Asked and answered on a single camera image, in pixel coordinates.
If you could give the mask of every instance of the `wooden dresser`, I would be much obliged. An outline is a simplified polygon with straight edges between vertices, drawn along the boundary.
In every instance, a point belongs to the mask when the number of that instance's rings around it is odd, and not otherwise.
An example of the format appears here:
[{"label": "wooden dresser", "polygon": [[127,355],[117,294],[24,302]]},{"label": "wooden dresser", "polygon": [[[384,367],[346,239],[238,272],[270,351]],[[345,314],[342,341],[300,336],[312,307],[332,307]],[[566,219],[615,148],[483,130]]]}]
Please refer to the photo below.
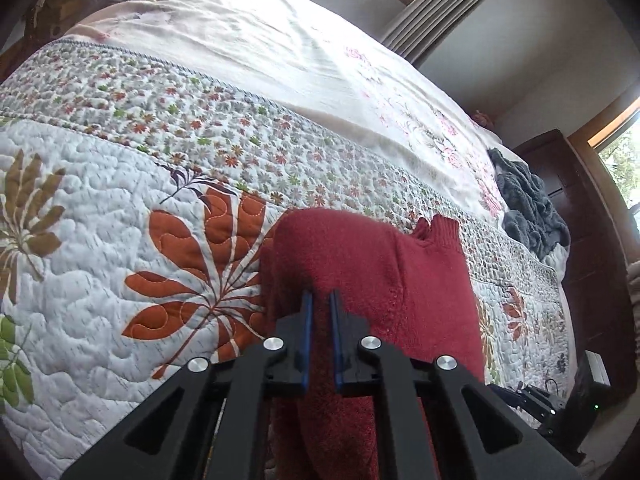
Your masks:
[{"label": "wooden dresser", "polygon": [[571,233],[562,287],[574,326],[578,359],[584,350],[602,355],[619,402],[636,389],[636,342],[626,263],[620,240],[596,187],[558,130],[514,150],[539,175]]}]

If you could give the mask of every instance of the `quilted bedspread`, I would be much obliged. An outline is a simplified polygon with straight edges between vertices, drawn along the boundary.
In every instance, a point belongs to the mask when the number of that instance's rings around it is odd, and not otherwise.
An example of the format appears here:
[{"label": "quilted bedspread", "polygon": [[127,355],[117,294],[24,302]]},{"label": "quilted bedspread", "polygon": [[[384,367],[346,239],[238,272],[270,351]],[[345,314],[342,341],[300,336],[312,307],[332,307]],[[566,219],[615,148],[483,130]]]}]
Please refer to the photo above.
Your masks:
[{"label": "quilted bedspread", "polygon": [[[424,116],[441,128],[431,139],[453,127]],[[553,269],[423,178],[267,99],[63,40],[0,87],[0,124],[0,413],[43,478],[188,359],[260,340],[260,246],[288,208],[402,230],[456,218],[486,380],[566,389]]]}]

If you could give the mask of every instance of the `red sweater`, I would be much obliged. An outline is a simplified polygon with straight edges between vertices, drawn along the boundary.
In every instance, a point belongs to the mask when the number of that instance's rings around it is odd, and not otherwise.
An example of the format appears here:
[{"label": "red sweater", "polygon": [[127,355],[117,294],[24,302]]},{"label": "red sweater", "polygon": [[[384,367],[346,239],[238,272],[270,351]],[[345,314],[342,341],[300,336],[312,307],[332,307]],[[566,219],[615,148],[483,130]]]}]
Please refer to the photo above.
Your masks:
[{"label": "red sweater", "polygon": [[436,215],[411,235],[363,216],[306,209],[279,222],[260,254],[271,320],[300,308],[314,292],[309,391],[274,403],[274,453],[280,480],[377,479],[373,404],[334,393],[329,292],[340,289],[347,312],[408,357],[450,354],[484,380],[478,313],[458,222]]}]

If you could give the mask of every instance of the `cable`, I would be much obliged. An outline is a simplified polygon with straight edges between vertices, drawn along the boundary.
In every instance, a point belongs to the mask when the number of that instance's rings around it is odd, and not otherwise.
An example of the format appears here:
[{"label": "cable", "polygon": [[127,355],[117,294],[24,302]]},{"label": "cable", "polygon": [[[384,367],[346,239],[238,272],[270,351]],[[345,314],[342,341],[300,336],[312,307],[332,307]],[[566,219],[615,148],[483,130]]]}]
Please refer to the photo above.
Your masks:
[{"label": "cable", "polygon": [[560,396],[560,388],[558,388],[558,383],[556,383],[556,380],[552,379],[551,377],[548,377],[548,378],[545,379],[545,390],[549,391],[549,386],[548,386],[549,381],[552,381],[553,384],[556,385],[556,395],[559,397]]}]

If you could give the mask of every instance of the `metal bolt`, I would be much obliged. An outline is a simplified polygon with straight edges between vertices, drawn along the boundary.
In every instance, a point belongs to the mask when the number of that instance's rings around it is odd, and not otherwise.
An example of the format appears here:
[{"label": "metal bolt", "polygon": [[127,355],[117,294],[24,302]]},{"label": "metal bolt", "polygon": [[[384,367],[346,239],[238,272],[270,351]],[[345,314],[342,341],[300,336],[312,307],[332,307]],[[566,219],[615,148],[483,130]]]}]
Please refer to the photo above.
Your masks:
[{"label": "metal bolt", "polygon": [[284,341],[279,337],[270,337],[262,343],[267,350],[280,350],[284,346]]},{"label": "metal bolt", "polygon": [[450,355],[441,355],[438,357],[436,364],[441,370],[453,370],[453,368],[458,366],[458,362]]},{"label": "metal bolt", "polygon": [[203,372],[209,367],[209,361],[204,357],[196,357],[187,364],[187,368],[190,372]]},{"label": "metal bolt", "polygon": [[367,350],[375,350],[376,348],[380,348],[380,345],[382,345],[380,339],[378,339],[374,335],[363,337],[360,341],[360,344]]}]

